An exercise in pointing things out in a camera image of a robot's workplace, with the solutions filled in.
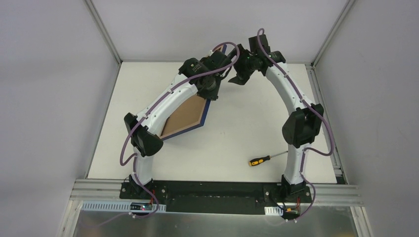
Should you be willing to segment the blue wooden photo frame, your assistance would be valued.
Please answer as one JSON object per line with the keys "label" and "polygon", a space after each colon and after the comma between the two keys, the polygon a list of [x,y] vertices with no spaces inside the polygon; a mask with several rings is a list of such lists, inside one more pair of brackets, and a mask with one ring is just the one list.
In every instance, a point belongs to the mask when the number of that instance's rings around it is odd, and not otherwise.
{"label": "blue wooden photo frame", "polygon": [[[218,47],[216,51],[218,50],[225,54],[226,48],[227,46],[223,45]],[[205,65],[207,57],[208,56],[203,57],[200,60],[196,58],[187,60],[179,68],[179,73],[189,78],[195,74],[203,73],[204,70],[211,71]],[[215,75],[220,76],[222,80],[223,74],[224,72],[220,72]],[[210,102],[211,100],[201,98],[197,94],[188,98],[167,118],[160,133],[160,138],[162,140],[167,140],[193,129],[202,127],[207,117]]]}

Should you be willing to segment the yellow black screwdriver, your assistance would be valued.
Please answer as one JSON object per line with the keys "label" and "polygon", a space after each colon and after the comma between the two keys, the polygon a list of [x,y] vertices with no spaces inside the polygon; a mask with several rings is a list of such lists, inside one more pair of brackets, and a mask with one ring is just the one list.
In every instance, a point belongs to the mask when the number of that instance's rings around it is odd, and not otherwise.
{"label": "yellow black screwdriver", "polygon": [[275,158],[275,157],[278,157],[278,156],[281,156],[281,155],[284,155],[284,154],[287,154],[287,153],[288,153],[288,151],[284,151],[284,152],[274,154],[274,155],[267,155],[267,156],[264,156],[264,157],[253,158],[249,161],[249,166],[258,166],[258,165],[260,165],[260,164],[262,164],[266,161],[271,160],[272,158]]}

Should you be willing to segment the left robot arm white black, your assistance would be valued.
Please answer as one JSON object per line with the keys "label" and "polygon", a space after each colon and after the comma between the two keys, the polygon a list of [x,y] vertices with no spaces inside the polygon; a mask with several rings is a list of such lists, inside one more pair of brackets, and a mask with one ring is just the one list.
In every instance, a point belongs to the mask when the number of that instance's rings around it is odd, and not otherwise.
{"label": "left robot arm white black", "polygon": [[152,166],[154,155],[163,147],[160,138],[166,120],[186,100],[198,95],[207,100],[216,100],[223,73],[229,71],[239,59],[237,49],[228,55],[212,50],[201,59],[190,58],[178,69],[170,85],[149,106],[137,114],[127,113],[124,122],[128,135],[124,141],[120,164],[128,144],[133,146],[133,154],[128,158],[133,161],[133,171],[128,177],[130,189],[138,199],[151,196]]}

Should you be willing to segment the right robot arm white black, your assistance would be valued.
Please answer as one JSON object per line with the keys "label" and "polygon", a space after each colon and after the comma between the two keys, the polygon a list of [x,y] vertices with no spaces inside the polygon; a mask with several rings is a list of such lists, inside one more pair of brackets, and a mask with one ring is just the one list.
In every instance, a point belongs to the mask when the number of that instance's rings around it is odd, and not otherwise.
{"label": "right robot arm white black", "polygon": [[306,152],[320,133],[324,108],[301,93],[291,78],[284,56],[270,50],[265,34],[249,38],[249,45],[250,49],[245,49],[239,44],[234,51],[238,57],[234,64],[236,76],[230,82],[244,85],[255,71],[259,71],[285,103],[289,117],[282,126],[282,135],[288,144],[288,154],[279,195],[284,201],[293,202],[306,193],[307,182],[303,178]]}

